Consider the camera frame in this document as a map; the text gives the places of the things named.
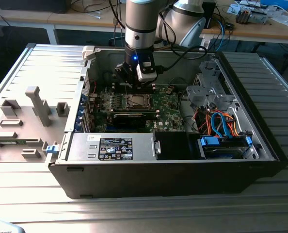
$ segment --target blue plastic clip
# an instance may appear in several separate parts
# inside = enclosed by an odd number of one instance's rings
[[[220,142],[216,137],[203,137],[200,139],[202,146],[219,146]]]
[[[246,137],[245,140],[249,146],[253,144],[251,137]]]
[[[59,145],[47,146],[46,152],[47,153],[57,154],[59,152]]]

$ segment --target power supply label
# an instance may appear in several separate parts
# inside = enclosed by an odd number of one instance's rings
[[[132,138],[101,138],[99,160],[132,160]]]

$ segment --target black cable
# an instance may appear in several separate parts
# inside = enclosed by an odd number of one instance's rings
[[[183,79],[182,77],[174,77],[174,78],[172,78],[172,79],[169,81],[169,85],[171,85],[171,82],[172,82],[174,79],[181,79],[185,84],[188,84],[188,83],[186,82],[186,80]]]
[[[117,20],[117,22],[120,24],[120,26],[121,26],[123,29],[126,29],[126,27],[123,25],[123,23],[119,20],[118,16],[116,15],[115,10],[114,10],[114,6],[113,6],[111,0],[109,0],[109,4],[110,4],[110,8],[112,9],[112,12],[113,12],[114,17],[115,17],[115,19]]]
[[[282,48],[282,49],[283,49],[285,52],[287,52],[287,53],[288,53],[288,51],[287,51],[287,49],[288,49],[288,48],[286,49],[286,48],[284,47],[284,45],[283,45],[283,44],[281,44],[281,43],[279,43],[278,45],[279,45],[279,46],[280,46],[280,47],[281,47],[281,48]]]
[[[76,9],[74,9],[73,7],[72,7],[72,5],[74,4],[74,3],[76,3],[77,1],[75,1],[75,2],[73,2],[72,4],[71,4],[71,9],[73,10],[73,11],[76,11],[76,12],[79,12],[79,13],[92,13],[92,12],[96,12],[96,11],[102,11],[102,10],[104,10],[104,9],[107,9],[107,8],[110,8],[111,6],[106,6],[106,7],[103,7],[103,8],[101,8],[101,9],[97,9],[97,10],[94,10],[94,11],[78,11],[78,10],[76,10]]]
[[[173,30],[173,29],[170,27],[170,25],[164,20],[163,15],[162,15],[161,12],[159,13],[159,16],[160,16],[161,20],[162,20],[163,23],[164,23],[164,24],[163,24],[163,26],[164,26],[164,32],[165,32],[165,36],[166,36],[166,39],[167,39],[168,44],[170,44],[170,41],[169,41],[169,36],[168,36],[168,32],[167,32],[167,28],[166,28],[166,27],[168,27],[168,28],[170,29],[170,31],[172,32],[172,34],[173,34],[173,38],[174,38],[174,39],[173,39],[173,42],[171,43],[171,47],[170,47],[171,51],[172,51],[175,55],[177,55],[178,57],[181,57],[181,55],[174,50],[174,44],[175,44],[175,42],[176,42],[176,34],[175,34],[174,30]],[[185,57],[185,56],[183,55],[183,57],[181,57],[181,58],[187,59],[187,60],[196,60],[196,59],[199,59],[200,57]]]
[[[160,19],[163,21],[164,32],[165,32],[165,36],[166,36],[166,38],[167,38],[168,43],[169,43],[169,37],[168,37],[168,33],[167,33],[167,28],[166,28],[166,26],[170,29],[170,31],[171,31],[172,34],[173,34],[173,42],[172,42],[172,45],[175,44],[175,42],[176,42],[176,34],[175,34],[175,32],[174,32],[173,29],[170,27],[170,25],[164,20],[163,15],[162,15],[161,12],[159,12],[159,16],[160,16]]]
[[[173,68],[173,67],[179,62],[179,60],[181,60],[181,59],[184,57],[184,55],[185,55],[186,53],[188,53],[189,51],[191,51],[191,50],[193,50],[193,49],[203,49],[203,50],[204,50],[204,53],[203,53],[202,55],[200,55],[199,57],[196,57],[196,58],[194,58],[194,59],[202,58],[202,57],[204,57],[204,56],[208,53],[208,50],[207,50],[206,47],[203,47],[203,46],[201,46],[201,45],[192,46],[192,47],[190,47],[189,49],[187,49],[186,51],[184,51],[184,52],[179,56],[179,58],[177,58],[177,60],[176,60],[172,65],[170,65],[169,67],[165,67],[165,68],[164,68],[164,71],[167,71],[167,70]]]
[[[0,14],[0,17],[1,17],[1,19],[3,19],[3,21],[4,21],[5,23],[7,23],[7,25],[8,25],[9,27],[11,27],[10,24],[6,21],[6,19],[4,19],[3,16],[1,16],[1,14]]]
[[[115,35],[116,35],[116,28],[117,28],[117,26],[115,25],[114,26],[114,46],[116,47],[116,37],[115,37]]]
[[[118,0],[118,5],[119,5],[119,19],[120,19],[120,21],[123,21],[122,16],[121,16],[120,0]],[[123,47],[124,46],[124,40],[123,40],[123,29],[122,28],[120,28],[120,35],[121,35],[121,46]]]
[[[105,3],[105,1],[106,1],[106,0],[103,0],[103,2],[101,2],[101,3],[89,4],[88,6],[85,6],[85,7],[84,7],[84,11],[86,11],[87,8],[89,8],[89,7],[91,7],[91,6],[98,6],[98,5],[102,5],[103,3]]]

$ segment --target blue drive bracket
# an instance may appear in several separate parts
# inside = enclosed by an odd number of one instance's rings
[[[216,137],[202,137],[200,142],[202,146],[219,146],[220,144]]]

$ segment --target workbench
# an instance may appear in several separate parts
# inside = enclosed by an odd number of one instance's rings
[[[32,67],[43,69],[44,57],[55,61],[51,65],[56,70],[72,68],[72,80],[79,79],[82,48],[25,48],[0,84],[0,98],[15,98],[10,90],[20,90],[20,80],[25,85],[41,83],[36,75],[18,77]],[[59,82],[72,86],[68,80]],[[288,156],[288,144],[284,149]],[[44,162],[0,163],[0,219],[22,226],[26,233],[288,232],[288,166],[240,194],[76,200],[66,196]]]
[[[230,37],[231,40],[242,41],[257,41],[271,43],[286,43],[288,44],[288,26],[275,22],[269,19],[266,25],[247,24],[241,25],[235,22],[235,15],[225,13],[227,6],[234,3],[231,0],[217,1],[221,14],[227,22],[233,23],[235,28]],[[97,10],[108,6],[107,1],[89,10]],[[82,11],[81,4],[75,4],[74,8]],[[51,44],[59,44],[56,34],[57,29],[65,30],[81,30],[81,31],[99,31],[113,32],[113,15],[110,8],[101,11],[101,19],[97,19],[85,13],[75,12],[70,9],[66,14],[55,14],[50,12],[30,12],[30,11],[5,11],[0,9],[0,14],[3,18],[14,27],[32,27],[46,29],[49,41]],[[123,22],[126,12],[126,6],[122,4]],[[0,25],[7,26],[7,23],[0,17]],[[220,29],[215,22],[210,29],[204,29],[200,37],[203,39],[202,45],[208,46],[210,40],[217,37]]]

